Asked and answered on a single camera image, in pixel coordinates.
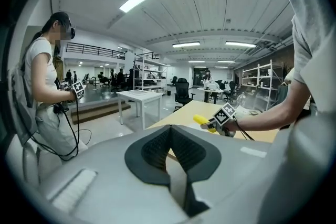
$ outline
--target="railing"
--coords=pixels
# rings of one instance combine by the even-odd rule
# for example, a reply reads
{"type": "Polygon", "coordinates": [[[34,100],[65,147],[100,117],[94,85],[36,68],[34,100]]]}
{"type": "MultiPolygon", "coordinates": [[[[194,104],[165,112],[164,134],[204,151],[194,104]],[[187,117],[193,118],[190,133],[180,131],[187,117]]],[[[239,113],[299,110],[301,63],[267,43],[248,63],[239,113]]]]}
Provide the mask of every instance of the railing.
{"type": "Polygon", "coordinates": [[[124,52],[105,49],[105,48],[91,46],[91,45],[80,44],[80,43],[69,42],[67,45],[66,52],[76,52],[78,54],[99,55],[99,56],[105,56],[105,57],[118,58],[118,59],[125,60],[124,52]]]}
{"type": "Polygon", "coordinates": [[[155,52],[147,52],[146,54],[138,54],[137,57],[139,58],[145,58],[148,60],[155,60],[155,59],[159,59],[159,54],[156,54],[155,52]]]}

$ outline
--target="white shelving unit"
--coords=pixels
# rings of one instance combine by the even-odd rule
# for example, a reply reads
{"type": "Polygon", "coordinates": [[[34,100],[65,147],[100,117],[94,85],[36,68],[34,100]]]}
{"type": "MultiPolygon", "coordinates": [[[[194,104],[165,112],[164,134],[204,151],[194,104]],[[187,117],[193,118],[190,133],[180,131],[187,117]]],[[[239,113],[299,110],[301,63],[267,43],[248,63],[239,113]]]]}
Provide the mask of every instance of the white shelving unit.
{"type": "Polygon", "coordinates": [[[274,69],[277,69],[277,68],[282,68],[282,66],[275,65],[275,64],[272,63],[272,60],[270,60],[270,63],[268,63],[267,65],[261,66],[261,65],[258,64],[258,66],[255,67],[255,68],[248,69],[248,70],[243,69],[243,86],[257,88],[257,86],[261,85],[262,80],[264,80],[267,84],[269,84],[269,87],[260,87],[261,89],[268,90],[268,95],[265,97],[263,95],[260,95],[260,93],[258,93],[256,95],[256,100],[254,102],[253,109],[259,109],[259,110],[262,110],[262,111],[266,111],[270,108],[270,105],[274,102],[274,100],[271,99],[271,93],[272,93],[272,91],[277,91],[277,89],[272,88],[272,82],[274,82],[274,80],[279,80],[280,82],[282,82],[282,78],[279,77],[274,71],[274,69]],[[269,69],[270,70],[269,75],[261,76],[260,71],[263,70],[263,69],[269,69]],[[246,73],[251,72],[251,71],[254,71],[254,72],[257,71],[257,76],[244,77],[244,73],[246,74],[246,73]],[[256,85],[246,84],[249,80],[257,80],[256,85]],[[258,105],[257,104],[257,99],[265,101],[266,102],[266,107],[258,105]]]}
{"type": "Polygon", "coordinates": [[[152,59],[146,59],[146,54],[137,55],[134,62],[134,70],[139,70],[140,78],[134,78],[134,89],[140,90],[157,90],[157,92],[161,92],[164,95],[167,92],[167,65],[163,63],[159,63],[152,59]],[[161,70],[153,70],[150,69],[151,66],[156,66],[161,70]],[[159,78],[162,75],[165,75],[165,79],[159,78]],[[141,85],[137,86],[135,84],[136,81],[141,80],[141,85]],[[144,85],[145,81],[152,80],[156,83],[156,85],[144,85]]]}

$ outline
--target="stairs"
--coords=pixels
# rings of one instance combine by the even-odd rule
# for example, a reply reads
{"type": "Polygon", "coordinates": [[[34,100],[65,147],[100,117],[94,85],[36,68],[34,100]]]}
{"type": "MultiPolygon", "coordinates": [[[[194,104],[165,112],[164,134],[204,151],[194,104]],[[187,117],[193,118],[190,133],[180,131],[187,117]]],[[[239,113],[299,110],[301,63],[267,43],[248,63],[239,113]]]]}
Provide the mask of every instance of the stairs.
{"type": "MultiPolygon", "coordinates": [[[[125,101],[121,102],[121,109],[126,110],[129,109],[131,106],[126,104],[125,101]]],[[[117,101],[110,101],[104,104],[95,104],[95,105],[88,105],[84,106],[83,108],[78,108],[78,117],[79,123],[92,121],[107,115],[111,115],[114,113],[118,113],[118,102],[117,101]]],[[[71,109],[70,116],[72,118],[73,124],[77,124],[77,111],[76,108],[71,109]]]]}

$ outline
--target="yellow handle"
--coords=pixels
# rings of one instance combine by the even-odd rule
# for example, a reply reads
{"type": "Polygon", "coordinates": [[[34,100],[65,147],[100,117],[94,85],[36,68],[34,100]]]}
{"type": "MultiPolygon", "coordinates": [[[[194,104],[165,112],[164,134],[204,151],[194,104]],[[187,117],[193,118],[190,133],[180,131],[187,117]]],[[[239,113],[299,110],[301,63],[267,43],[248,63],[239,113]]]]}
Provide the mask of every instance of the yellow handle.
{"type": "MultiPolygon", "coordinates": [[[[209,120],[201,115],[194,115],[194,121],[197,122],[199,125],[202,125],[202,124],[205,124],[205,123],[208,123],[209,120]]],[[[211,133],[216,133],[217,130],[216,128],[211,128],[211,129],[208,129],[209,132],[211,133]]]]}

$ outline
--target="tabletop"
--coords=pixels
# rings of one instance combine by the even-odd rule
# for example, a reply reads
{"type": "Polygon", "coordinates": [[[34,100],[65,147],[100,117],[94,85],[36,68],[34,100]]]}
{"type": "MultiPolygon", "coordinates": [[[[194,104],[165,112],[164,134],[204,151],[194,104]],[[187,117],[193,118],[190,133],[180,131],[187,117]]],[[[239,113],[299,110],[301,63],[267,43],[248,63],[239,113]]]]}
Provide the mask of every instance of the tabletop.
{"type": "MultiPolygon", "coordinates": [[[[190,126],[194,124],[194,115],[198,114],[207,119],[213,118],[213,114],[215,114],[219,108],[222,106],[219,104],[210,104],[204,103],[199,101],[191,101],[184,107],[180,108],[179,110],[175,111],[173,114],[170,114],[168,117],[160,120],[159,122],[153,124],[149,128],[154,128],[158,126],[164,126],[167,124],[178,124],[183,126],[190,126]]],[[[278,129],[270,130],[270,131],[262,131],[262,132],[247,132],[255,141],[263,141],[272,143],[274,141],[275,136],[278,133],[278,129]]],[[[236,132],[234,138],[237,139],[245,139],[241,132],[236,132]]],[[[170,149],[169,154],[175,157],[173,151],[170,149]]]]}
{"type": "Polygon", "coordinates": [[[130,99],[136,99],[138,101],[145,101],[148,99],[159,97],[162,95],[162,93],[148,92],[148,91],[142,91],[142,90],[131,90],[131,91],[117,92],[117,95],[128,97],[130,99]]]}
{"type": "Polygon", "coordinates": [[[217,89],[217,90],[207,90],[204,88],[197,88],[197,89],[200,91],[205,91],[205,92],[218,92],[218,93],[224,92],[223,90],[220,90],[220,89],[217,89]]]}

